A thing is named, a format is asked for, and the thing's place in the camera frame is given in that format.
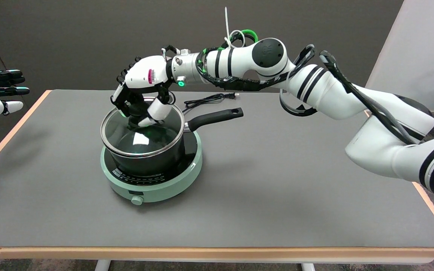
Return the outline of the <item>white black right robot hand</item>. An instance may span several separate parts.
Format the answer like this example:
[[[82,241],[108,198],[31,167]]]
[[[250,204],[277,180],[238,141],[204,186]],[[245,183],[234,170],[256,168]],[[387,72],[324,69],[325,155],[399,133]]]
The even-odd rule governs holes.
[[[167,63],[163,56],[138,57],[117,77],[119,85],[110,101],[129,118],[131,127],[161,124],[169,115],[174,98],[168,89]]]

